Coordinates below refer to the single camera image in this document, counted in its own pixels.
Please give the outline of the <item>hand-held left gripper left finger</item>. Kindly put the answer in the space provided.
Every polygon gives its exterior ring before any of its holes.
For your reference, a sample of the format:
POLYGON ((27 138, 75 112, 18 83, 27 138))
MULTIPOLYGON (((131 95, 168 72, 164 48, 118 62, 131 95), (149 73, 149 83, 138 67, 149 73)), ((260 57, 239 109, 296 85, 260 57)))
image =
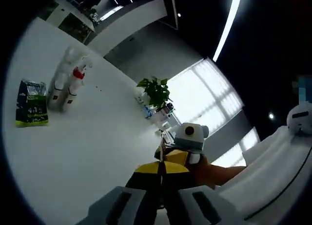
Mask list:
POLYGON ((162 162, 139 166, 125 186, 93 203, 81 225, 153 225, 161 205, 162 162))

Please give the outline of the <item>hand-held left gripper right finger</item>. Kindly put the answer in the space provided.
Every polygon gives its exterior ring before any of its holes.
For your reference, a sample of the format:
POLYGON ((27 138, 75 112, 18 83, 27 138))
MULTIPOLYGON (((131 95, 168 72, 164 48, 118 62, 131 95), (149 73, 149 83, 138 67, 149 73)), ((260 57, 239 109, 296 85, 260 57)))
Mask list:
POLYGON ((163 203, 172 225, 223 225, 226 214, 221 205, 213 205, 212 191, 196 185, 183 165, 164 162, 163 203))

